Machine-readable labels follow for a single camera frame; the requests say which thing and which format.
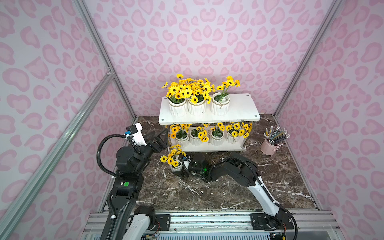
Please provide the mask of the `sunflower pot top second-left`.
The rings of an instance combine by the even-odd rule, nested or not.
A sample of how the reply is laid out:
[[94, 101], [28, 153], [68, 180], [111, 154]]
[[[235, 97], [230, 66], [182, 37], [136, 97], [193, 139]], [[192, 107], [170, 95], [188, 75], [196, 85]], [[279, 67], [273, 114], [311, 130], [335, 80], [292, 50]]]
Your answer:
[[201, 116], [205, 113], [207, 105], [212, 101], [212, 95], [215, 87], [208, 79], [185, 80], [185, 93], [188, 97], [188, 109], [194, 116]]

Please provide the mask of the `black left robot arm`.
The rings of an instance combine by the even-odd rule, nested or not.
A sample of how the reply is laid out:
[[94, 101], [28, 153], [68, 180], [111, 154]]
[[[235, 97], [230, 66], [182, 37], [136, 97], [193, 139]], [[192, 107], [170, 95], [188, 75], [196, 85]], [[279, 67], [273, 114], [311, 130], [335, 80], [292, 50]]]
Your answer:
[[[101, 161], [104, 144], [112, 138], [128, 141], [116, 153], [117, 170], [108, 170]], [[114, 178], [107, 197], [109, 215], [104, 226], [102, 240], [140, 240], [146, 231], [156, 226], [156, 211], [153, 207], [136, 207], [144, 183], [143, 172], [154, 153], [168, 148], [168, 129], [142, 135], [138, 125], [127, 127], [124, 135], [112, 134], [100, 142], [96, 161], [100, 169]]]

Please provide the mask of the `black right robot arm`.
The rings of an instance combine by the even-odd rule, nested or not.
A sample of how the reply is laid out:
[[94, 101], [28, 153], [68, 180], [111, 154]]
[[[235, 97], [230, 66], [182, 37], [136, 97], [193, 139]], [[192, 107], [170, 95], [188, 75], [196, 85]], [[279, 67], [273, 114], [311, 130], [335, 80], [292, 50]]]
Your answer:
[[215, 182], [220, 177], [229, 176], [237, 184], [248, 188], [262, 207], [261, 214], [251, 214], [254, 230], [273, 232], [277, 230], [295, 231], [298, 225], [293, 214], [284, 208], [267, 189], [258, 167], [238, 153], [231, 153], [219, 162], [211, 165], [203, 158], [177, 157], [182, 173], [199, 177], [206, 183]]

